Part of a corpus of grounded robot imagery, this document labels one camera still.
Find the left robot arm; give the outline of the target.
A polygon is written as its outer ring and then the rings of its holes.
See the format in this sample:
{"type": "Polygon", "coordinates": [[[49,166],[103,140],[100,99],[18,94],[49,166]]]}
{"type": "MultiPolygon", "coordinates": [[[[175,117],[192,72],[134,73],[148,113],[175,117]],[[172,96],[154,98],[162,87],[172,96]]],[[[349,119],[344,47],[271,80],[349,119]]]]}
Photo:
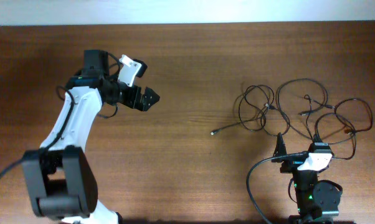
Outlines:
{"type": "Polygon", "coordinates": [[[64,105],[48,137],[37,150],[26,151],[22,169],[37,217],[63,223],[122,223],[118,212],[98,199],[98,185],[85,156],[85,146],[103,105],[123,104],[148,111],[160,100],[154,90],[134,84],[148,68],[122,55],[114,65],[104,50],[85,50],[83,67],[62,89],[64,105]]]}

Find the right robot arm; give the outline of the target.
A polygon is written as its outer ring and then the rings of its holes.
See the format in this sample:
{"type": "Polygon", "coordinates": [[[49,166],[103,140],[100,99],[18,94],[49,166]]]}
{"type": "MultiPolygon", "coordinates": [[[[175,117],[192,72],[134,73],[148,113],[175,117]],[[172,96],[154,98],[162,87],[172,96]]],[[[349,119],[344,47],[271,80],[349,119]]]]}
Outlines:
{"type": "Polygon", "coordinates": [[[291,174],[289,186],[294,186],[298,215],[291,215],[289,223],[333,223],[339,215],[338,205],[343,188],[330,180],[320,180],[318,174],[328,168],[333,157],[330,146],[313,141],[307,151],[287,154],[283,136],[277,134],[272,162],[281,164],[282,174],[291,174]]]}

